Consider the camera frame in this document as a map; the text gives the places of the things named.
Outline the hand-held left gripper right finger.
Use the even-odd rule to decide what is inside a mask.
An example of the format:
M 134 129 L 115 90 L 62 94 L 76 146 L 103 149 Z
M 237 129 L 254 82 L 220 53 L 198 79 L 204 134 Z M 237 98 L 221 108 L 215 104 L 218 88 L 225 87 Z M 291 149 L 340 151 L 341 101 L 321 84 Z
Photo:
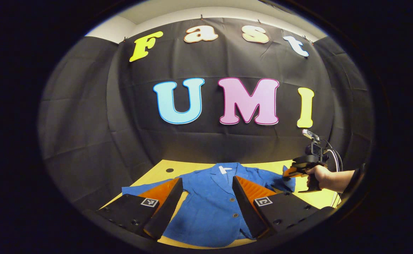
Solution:
M 276 193 L 243 177 L 234 176 L 232 189 L 252 238 L 268 238 L 288 230 L 302 232 L 334 211 L 318 209 L 291 192 Z

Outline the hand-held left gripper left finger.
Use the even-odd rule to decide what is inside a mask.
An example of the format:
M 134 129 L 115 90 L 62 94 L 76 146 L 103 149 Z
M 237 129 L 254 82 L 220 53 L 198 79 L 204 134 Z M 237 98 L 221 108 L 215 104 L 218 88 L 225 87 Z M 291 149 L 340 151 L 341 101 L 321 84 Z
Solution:
M 166 230 L 184 191 L 180 177 L 139 195 L 123 194 L 95 213 L 135 235 L 157 241 Z

